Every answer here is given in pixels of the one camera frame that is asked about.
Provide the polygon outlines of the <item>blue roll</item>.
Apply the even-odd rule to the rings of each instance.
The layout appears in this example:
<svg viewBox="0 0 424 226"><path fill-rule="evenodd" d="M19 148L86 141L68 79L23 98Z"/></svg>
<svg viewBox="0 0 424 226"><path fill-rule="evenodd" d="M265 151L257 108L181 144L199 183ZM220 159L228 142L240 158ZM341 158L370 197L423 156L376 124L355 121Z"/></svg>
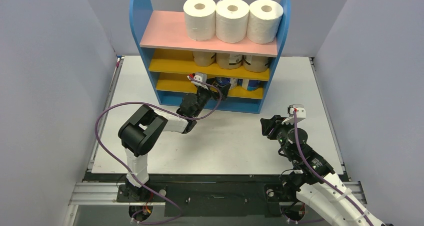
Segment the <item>blue roll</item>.
<svg viewBox="0 0 424 226"><path fill-rule="evenodd" d="M226 85L229 85L229 90L236 88L238 85L237 78L216 77L215 81L215 84L219 87L225 87Z"/></svg>
<svg viewBox="0 0 424 226"><path fill-rule="evenodd" d="M246 91L255 91L261 86L260 80L238 79L238 85Z"/></svg>

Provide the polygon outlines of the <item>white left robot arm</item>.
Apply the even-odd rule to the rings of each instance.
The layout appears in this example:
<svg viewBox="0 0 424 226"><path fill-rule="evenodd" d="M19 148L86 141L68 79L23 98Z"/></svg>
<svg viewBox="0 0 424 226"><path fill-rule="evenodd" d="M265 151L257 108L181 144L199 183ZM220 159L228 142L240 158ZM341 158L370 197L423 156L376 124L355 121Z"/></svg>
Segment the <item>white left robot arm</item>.
<svg viewBox="0 0 424 226"><path fill-rule="evenodd" d="M125 148L128 171L125 186L136 201L149 197L148 152L162 132L186 134L196 125L196 120L210 99L225 100L231 88L214 84L221 94L210 87L197 86L196 93L187 93L176 114L159 114L152 107L142 105L120 128L118 137Z"/></svg>

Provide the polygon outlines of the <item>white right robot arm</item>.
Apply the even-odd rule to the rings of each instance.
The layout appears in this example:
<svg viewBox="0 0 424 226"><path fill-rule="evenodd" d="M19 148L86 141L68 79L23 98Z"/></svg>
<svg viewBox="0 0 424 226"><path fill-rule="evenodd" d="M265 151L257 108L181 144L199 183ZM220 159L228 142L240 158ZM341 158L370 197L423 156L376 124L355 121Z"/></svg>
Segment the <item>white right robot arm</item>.
<svg viewBox="0 0 424 226"><path fill-rule="evenodd" d="M340 179L326 159L307 144L307 132L298 127L300 117L274 115L260 120L261 133L277 140L294 172L282 180L284 197L302 202L332 226L383 226Z"/></svg>

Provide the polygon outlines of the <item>blue shelf with coloured boards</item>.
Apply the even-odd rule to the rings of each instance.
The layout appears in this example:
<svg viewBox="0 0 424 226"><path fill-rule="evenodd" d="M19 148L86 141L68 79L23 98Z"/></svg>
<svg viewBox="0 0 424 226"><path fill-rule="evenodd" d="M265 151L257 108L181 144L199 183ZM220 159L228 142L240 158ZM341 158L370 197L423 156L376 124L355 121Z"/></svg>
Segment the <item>blue shelf with coloured boards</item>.
<svg viewBox="0 0 424 226"><path fill-rule="evenodd" d="M185 93L196 91L187 76L201 72L208 77L260 81L259 88L254 91L237 86L229 92L228 100L218 107L223 111L259 113L289 32L291 0L280 0L280 5L283 15L273 42L257 44L245 38L238 43L225 43L216 37L206 41L191 40L186 33L183 12L155 10L151 0L130 0L130 29L159 103L179 106ZM266 56L271 58L271 63L264 72L250 72L244 66L222 69L216 63L200 67L193 60L193 51Z"/></svg>

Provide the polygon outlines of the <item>white roll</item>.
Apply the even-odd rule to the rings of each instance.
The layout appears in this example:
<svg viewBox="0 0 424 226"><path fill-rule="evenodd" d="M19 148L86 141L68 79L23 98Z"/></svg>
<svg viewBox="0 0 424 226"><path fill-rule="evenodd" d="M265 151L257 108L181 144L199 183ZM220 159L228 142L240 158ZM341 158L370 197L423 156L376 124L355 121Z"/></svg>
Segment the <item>white roll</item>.
<svg viewBox="0 0 424 226"><path fill-rule="evenodd" d="M237 43L246 36L249 5L243 0L220 0L215 8L215 34L226 43Z"/></svg>
<svg viewBox="0 0 424 226"><path fill-rule="evenodd" d="M195 41L212 39L216 32L214 0L186 0L183 5L187 35Z"/></svg>
<svg viewBox="0 0 424 226"><path fill-rule="evenodd" d="M254 43L274 40L283 16L283 7L273 0L256 0L249 5L247 37Z"/></svg>

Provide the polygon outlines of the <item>brown printed paper roll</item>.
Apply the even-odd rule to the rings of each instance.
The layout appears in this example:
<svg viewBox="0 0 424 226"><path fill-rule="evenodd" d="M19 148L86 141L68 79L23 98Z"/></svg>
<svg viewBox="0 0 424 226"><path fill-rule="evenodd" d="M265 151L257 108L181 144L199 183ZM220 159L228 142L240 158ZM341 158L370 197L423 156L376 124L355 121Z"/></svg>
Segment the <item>brown printed paper roll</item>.
<svg viewBox="0 0 424 226"><path fill-rule="evenodd" d="M216 61L216 53L193 51L193 60L199 67L208 67Z"/></svg>

